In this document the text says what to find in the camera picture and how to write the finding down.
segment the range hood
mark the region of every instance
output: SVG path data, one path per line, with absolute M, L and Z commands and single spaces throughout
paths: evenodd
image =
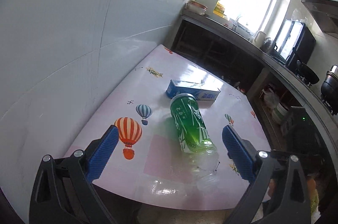
M 301 0 L 323 33 L 338 38 L 338 2 L 334 0 Z

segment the black frying pan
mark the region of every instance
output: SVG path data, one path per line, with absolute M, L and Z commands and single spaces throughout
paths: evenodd
M 297 71 L 298 74 L 302 77 L 304 77 L 309 83 L 312 85 L 317 84 L 319 82 L 318 76 L 315 74 L 313 70 L 311 70 L 308 66 L 306 66 L 300 59 L 297 51 L 295 48 L 292 48 L 292 51 L 294 52 L 295 56 L 298 58 L 297 60 Z

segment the orange striped hot air balloon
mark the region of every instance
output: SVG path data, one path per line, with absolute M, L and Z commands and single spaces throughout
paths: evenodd
M 141 137 L 142 128 L 132 118 L 121 117 L 114 125 L 119 129 L 119 139 L 125 144 L 123 155 L 126 159 L 134 158 L 134 150 L 131 148 Z

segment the metal screw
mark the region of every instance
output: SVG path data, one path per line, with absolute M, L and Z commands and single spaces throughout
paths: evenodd
M 298 161 L 298 157 L 295 156 L 295 155 L 292 155 L 292 156 L 291 156 L 291 160 L 292 160 L 293 162 L 297 162 L 297 161 Z
M 45 155 L 45 156 L 42 158 L 42 160 L 43 160 L 44 162 L 48 162 L 48 161 L 50 160 L 50 155 L 49 155 L 49 154 Z
M 75 156 L 75 157 L 81 157 L 81 156 L 83 156 L 83 151 L 82 151 L 82 150 L 77 150 L 77 151 L 75 151 L 75 152 L 74 152 L 74 156 Z
M 258 153 L 258 155 L 259 155 L 261 158 L 267 158 L 267 157 L 268 157 L 268 154 L 267 154 L 266 152 L 264 152 L 264 151 L 260 151 L 260 152 Z

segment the blue striped hot air balloon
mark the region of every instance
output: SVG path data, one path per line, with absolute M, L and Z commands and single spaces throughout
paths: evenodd
M 136 106 L 136 111 L 142 117 L 142 124 L 148 125 L 147 118 L 151 116 L 151 114 L 153 113 L 151 108 L 147 105 L 141 104 L 141 105 Z

